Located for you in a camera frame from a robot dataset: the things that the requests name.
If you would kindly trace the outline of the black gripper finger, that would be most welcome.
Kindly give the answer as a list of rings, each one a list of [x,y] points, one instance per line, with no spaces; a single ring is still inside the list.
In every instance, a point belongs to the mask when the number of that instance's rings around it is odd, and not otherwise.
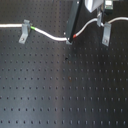
[[[81,6],[81,0],[73,1],[71,12],[70,12],[69,19],[67,22],[67,28],[66,28],[67,43],[71,43],[73,40],[74,29],[77,23],[77,17],[79,14],[80,6]]]

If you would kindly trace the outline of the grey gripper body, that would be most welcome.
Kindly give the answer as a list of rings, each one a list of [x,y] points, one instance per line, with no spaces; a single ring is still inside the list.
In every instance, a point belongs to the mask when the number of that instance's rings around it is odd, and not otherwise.
[[[90,13],[100,6],[103,6],[104,9],[113,8],[113,0],[84,0],[84,4]]]

